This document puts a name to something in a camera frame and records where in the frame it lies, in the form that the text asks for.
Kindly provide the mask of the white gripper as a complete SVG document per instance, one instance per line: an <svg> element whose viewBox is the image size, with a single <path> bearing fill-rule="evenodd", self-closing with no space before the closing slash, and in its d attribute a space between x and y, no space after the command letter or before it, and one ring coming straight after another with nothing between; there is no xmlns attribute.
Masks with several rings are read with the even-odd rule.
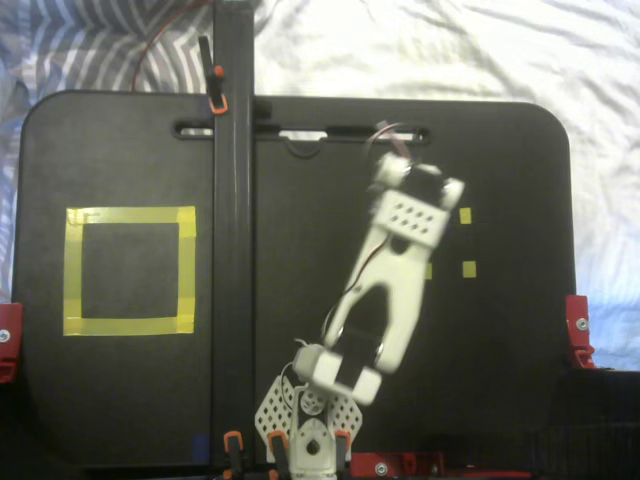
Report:
<svg viewBox="0 0 640 480"><path fill-rule="evenodd" d="M379 209L384 188L398 188L410 171L411 161L396 153L388 152L379 159L374 183L367 188L367 193L370 195L370 214L375 214Z"/></svg>

